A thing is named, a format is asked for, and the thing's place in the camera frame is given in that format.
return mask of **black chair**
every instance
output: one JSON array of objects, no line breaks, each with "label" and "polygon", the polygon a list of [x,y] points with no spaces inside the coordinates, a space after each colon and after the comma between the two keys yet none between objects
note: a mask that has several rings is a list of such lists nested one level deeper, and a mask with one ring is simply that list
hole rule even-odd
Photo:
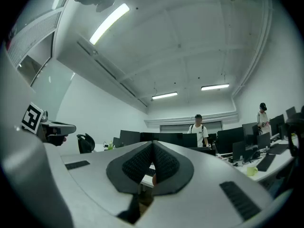
[{"label": "black chair", "polygon": [[93,138],[87,133],[85,135],[78,134],[77,139],[78,139],[79,152],[81,154],[91,153],[94,150],[95,142]]}]

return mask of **white ceiling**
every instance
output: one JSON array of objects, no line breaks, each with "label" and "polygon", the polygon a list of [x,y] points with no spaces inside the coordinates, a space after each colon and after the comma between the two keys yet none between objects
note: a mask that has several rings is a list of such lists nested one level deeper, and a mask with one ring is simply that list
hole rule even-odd
[{"label": "white ceiling", "polygon": [[201,86],[224,82],[231,87],[221,94],[230,95],[248,69],[261,31],[261,0],[116,0],[101,13],[81,5],[70,31],[92,49],[90,37],[122,3],[130,11],[94,47],[117,81],[146,105],[156,91],[177,91],[189,102],[209,94]]}]

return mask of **yellow-green cup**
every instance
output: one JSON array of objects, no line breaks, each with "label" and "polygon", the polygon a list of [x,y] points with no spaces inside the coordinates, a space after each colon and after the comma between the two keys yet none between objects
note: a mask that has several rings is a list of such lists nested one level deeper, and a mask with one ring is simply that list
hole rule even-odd
[{"label": "yellow-green cup", "polygon": [[253,176],[257,173],[257,167],[247,167],[247,176]]}]

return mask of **man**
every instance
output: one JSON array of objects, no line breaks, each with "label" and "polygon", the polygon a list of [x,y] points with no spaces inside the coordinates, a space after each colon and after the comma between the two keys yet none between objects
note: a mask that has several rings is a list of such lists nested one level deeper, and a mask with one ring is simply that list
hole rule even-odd
[{"label": "man", "polygon": [[265,103],[260,104],[260,110],[256,114],[256,123],[262,134],[270,132],[268,116],[266,114],[267,107]]},{"label": "man", "polygon": [[208,145],[207,128],[201,124],[202,120],[203,119],[202,119],[201,115],[197,114],[195,116],[195,124],[190,126],[188,133],[196,133],[197,139],[198,139],[198,147],[203,147],[203,139],[204,139],[205,145],[207,147],[211,147],[210,145]]}]

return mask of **white t-shirt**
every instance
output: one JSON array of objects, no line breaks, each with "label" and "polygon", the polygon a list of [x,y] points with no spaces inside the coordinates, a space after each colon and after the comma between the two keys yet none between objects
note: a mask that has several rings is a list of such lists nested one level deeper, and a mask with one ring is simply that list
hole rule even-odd
[{"label": "white t-shirt", "polygon": [[202,131],[202,125],[200,125],[199,127],[193,125],[192,132],[190,126],[188,133],[196,133],[196,136],[198,138],[198,147],[203,147],[203,138],[209,137],[206,127],[204,127],[204,131]]},{"label": "white t-shirt", "polygon": [[[256,118],[256,123],[258,125],[264,125],[264,124],[266,124],[268,122],[268,116],[267,116],[266,112],[264,112],[264,113],[258,112],[256,114],[256,117],[257,117]],[[269,125],[262,127],[261,130],[262,130],[263,134],[270,132]]]}]

